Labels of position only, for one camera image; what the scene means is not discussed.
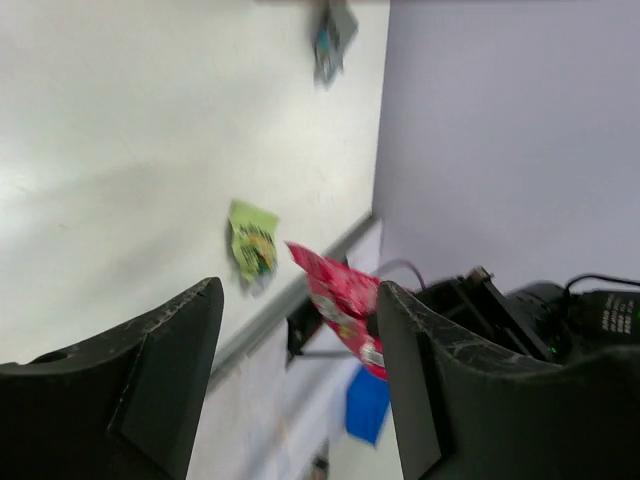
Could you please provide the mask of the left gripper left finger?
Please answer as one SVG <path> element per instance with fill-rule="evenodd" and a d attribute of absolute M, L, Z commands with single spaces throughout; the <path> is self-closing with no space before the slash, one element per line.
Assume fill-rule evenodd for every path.
<path fill-rule="evenodd" d="M 5 479 L 182 479 L 219 338 L 221 281 L 1 367 Z"/>

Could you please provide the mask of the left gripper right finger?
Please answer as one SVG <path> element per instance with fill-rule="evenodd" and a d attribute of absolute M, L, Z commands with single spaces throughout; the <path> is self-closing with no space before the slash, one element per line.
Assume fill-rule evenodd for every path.
<path fill-rule="evenodd" d="M 377 316 L 407 479 L 635 479 L 639 350 L 565 366 L 457 325 L 392 282 Z"/>

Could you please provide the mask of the red snack packet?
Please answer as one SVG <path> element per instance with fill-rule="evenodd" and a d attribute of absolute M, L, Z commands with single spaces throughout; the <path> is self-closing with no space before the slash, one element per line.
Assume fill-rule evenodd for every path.
<path fill-rule="evenodd" d="M 380 337 L 368 329 L 380 281 L 300 244 L 289 242 L 287 247 L 306 274 L 311 301 L 324 322 L 370 374 L 386 380 Z"/>

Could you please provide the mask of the small green snack packet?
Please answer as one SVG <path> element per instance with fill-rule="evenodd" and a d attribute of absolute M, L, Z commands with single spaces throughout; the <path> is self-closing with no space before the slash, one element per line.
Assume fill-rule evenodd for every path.
<path fill-rule="evenodd" d="M 243 288 L 252 296 L 264 293 L 278 268 L 276 229 L 280 218 L 251 203 L 234 199 L 229 211 L 231 251 Z"/>

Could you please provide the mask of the silver grey snack packet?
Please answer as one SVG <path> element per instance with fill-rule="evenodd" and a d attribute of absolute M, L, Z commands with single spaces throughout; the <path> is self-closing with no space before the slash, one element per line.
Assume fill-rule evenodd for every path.
<path fill-rule="evenodd" d="M 346 51 L 359 30 L 347 1 L 329 1 L 322 12 L 314 40 L 314 81 L 328 89 L 344 70 Z"/>

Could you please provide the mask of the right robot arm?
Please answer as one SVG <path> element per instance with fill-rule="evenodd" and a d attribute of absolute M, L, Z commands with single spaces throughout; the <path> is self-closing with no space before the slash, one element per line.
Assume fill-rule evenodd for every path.
<path fill-rule="evenodd" d="M 503 293 L 476 267 L 417 294 L 429 308 L 516 353 L 556 364 L 639 344 L 639 282 L 585 273 L 561 286 L 538 281 Z"/>

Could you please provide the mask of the blue box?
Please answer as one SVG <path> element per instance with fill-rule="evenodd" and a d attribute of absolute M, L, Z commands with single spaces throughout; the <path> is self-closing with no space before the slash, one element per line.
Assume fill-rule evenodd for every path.
<path fill-rule="evenodd" d="M 346 432 L 360 441 L 376 446 L 389 406 L 387 382 L 361 367 L 346 392 Z"/>

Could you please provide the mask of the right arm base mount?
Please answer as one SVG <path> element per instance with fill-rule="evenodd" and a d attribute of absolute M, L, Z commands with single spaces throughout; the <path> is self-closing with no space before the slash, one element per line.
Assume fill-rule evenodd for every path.
<path fill-rule="evenodd" d="M 324 321 L 310 300 L 302 303 L 287 318 L 287 360 L 289 366 L 294 360 L 342 359 L 351 356 L 349 350 L 309 350 L 306 345 L 324 326 Z"/>

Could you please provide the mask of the aluminium front rail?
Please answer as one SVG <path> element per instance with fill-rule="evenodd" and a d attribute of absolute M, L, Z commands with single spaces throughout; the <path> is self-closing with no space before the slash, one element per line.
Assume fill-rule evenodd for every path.
<path fill-rule="evenodd" d="M 378 218 L 369 214 L 356 223 L 329 249 L 326 256 L 336 260 L 344 260 L 349 249 L 354 247 L 365 234 L 378 222 Z M 222 347 L 218 346 L 212 363 L 212 370 L 207 385 L 207 393 L 213 392 L 225 380 L 234 368 L 253 350 L 260 346 L 272 331 L 285 320 L 309 296 L 306 281 L 298 276 L 283 290 L 270 300 L 250 322 Z"/>

